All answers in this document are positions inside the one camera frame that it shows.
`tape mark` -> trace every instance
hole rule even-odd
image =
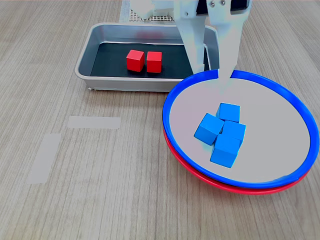
[[[70,116],[68,128],[71,129],[119,129],[120,117]]]
[[[47,182],[58,151],[60,139],[60,133],[44,135],[26,180],[27,184],[44,184]]]

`cube stack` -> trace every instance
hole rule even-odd
[[[246,125],[240,123],[240,106],[220,103],[215,116],[207,113],[194,137],[212,146],[210,161],[231,168],[243,144]]]

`red rim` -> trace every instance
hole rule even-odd
[[[196,176],[198,179],[204,181],[207,184],[210,184],[211,186],[214,186],[218,189],[222,189],[231,193],[236,193],[236,194],[245,194],[245,195],[267,195],[267,194],[275,194],[282,192],[284,190],[287,190],[297,183],[299,183],[307,174],[306,172],[298,181],[292,182],[288,185],[280,186],[280,187],[275,187],[275,188],[267,188],[267,189],[251,189],[251,188],[242,188],[242,187],[236,187],[236,186],[231,186],[219,181],[216,181],[210,177],[207,177],[206,175],[202,174],[201,172],[197,171],[194,169],[189,163],[187,163],[174,149],[174,147],[171,145],[167,134],[165,130],[163,130],[164,138],[165,141],[171,150],[172,154],[175,156],[175,158],[184,166],[191,174]]]

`blue plate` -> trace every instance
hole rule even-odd
[[[288,185],[290,183],[293,183],[297,181],[299,178],[301,178],[305,173],[307,173],[312,165],[315,163],[318,153],[319,153],[319,130],[317,127],[317,124],[310,113],[310,111],[307,109],[307,107],[289,90],[281,86],[280,84],[265,78],[263,76],[245,72],[245,71],[239,71],[235,70],[231,78],[234,79],[242,79],[242,80],[248,80],[257,84],[260,84],[264,87],[269,88],[270,90],[278,93],[283,98],[285,98],[301,115],[302,119],[304,120],[309,136],[310,136],[310,147],[307,154],[306,159],[304,160],[303,164],[294,172],[292,172],[289,175],[283,176],[281,178],[268,181],[268,182],[262,182],[262,183],[248,183],[248,182],[241,182],[232,180],[226,177],[222,177],[220,175],[217,175],[213,172],[210,172],[206,170],[205,168],[198,165],[196,162],[194,162],[192,159],[190,159],[184,151],[179,147],[177,144],[170,126],[170,111],[171,107],[176,99],[176,97],[186,88],[190,87],[191,85],[213,80],[218,78],[218,70],[210,70],[210,71],[204,71],[200,72],[194,75],[191,75],[178,83],[168,94],[164,106],[163,106],[163,112],[162,112],[162,121],[163,121],[163,127],[164,131],[171,142],[171,145],[174,147],[174,149],[177,151],[177,153],[185,159],[186,162],[188,162],[193,168],[198,170],[199,172],[207,175],[208,177],[215,179],[219,182],[229,184],[232,186],[237,186],[240,188],[251,188],[251,189],[269,189],[269,188],[277,188],[284,185]]]

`tray rim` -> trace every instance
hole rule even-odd
[[[174,149],[193,168],[195,168],[199,172],[205,174],[206,176],[212,179],[215,179],[219,182],[222,182],[228,185],[232,185],[240,188],[249,188],[249,189],[270,189],[270,188],[277,188],[280,186],[288,185],[290,183],[298,181],[299,178],[301,178],[307,171],[310,170],[310,168],[313,166],[313,164],[317,160],[317,156],[319,153],[318,126],[316,124],[314,117],[308,110],[308,108],[291,91],[281,86],[280,84],[276,83],[275,81],[272,81],[264,76],[260,76],[255,73],[241,71],[241,70],[234,70],[231,75],[231,78],[248,80],[248,81],[260,84],[266,88],[269,88],[270,90],[276,92],[277,94],[285,98],[298,111],[298,113],[301,115],[302,119],[304,120],[304,123],[307,126],[307,129],[309,131],[309,137],[310,137],[309,151],[302,165],[291,174],[280,177],[272,181],[257,182],[257,183],[242,182],[242,181],[232,180],[206,170],[205,168],[201,167],[199,164],[195,163],[182,151],[178,143],[175,141],[170,128],[171,106],[174,100],[176,99],[176,97],[187,87],[199,82],[214,80],[217,78],[218,78],[218,70],[210,70],[210,71],[196,73],[194,75],[187,77],[180,83],[178,83],[168,94],[163,105],[162,122],[163,122],[163,127],[165,129],[165,133],[171,145],[174,147]]]
[[[121,23],[121,22],[101,22],[101,23],[97,23],[95,25],[93,25],[89,32],[88,35],[86,37],[86,40],[84,42],[84,45],[82,47],[82,50],[79,54],[78,60],[76,62],[75,68],[74,68],[74,72],[75,75],[85,81],[101,81],[101,82],[144,82],[144,83],[179,83],[183,80],[183,78],[148,78],[148,77],[113,77],[113,76],[85,76],[82,75],[79,72],[79,67],[80,64],[83,60],[85,51],[87,49],[90,37],[94,31],[95,28],[103,26],[103,25],[109,25],[109,26],[134,26],[134,27],[152,27],[152,28],[164,28],[164,27],[169,27],[169,28],[176,28],[177,26],[175,24],[164,24],[164,25],[160,25],[160,24],[148,24],[148,23],[135,23],[135,22],[126,22]],[[215,33],[215,35],[217,35],[217,30],[212,27],[212,26],[205,26],[206,28],[210,29],[211,31],[213,31]],[[102,41],[100,44],[102,43],[119,43],[119,44],[130,44],[130,42],[113,42],[113,41]]]

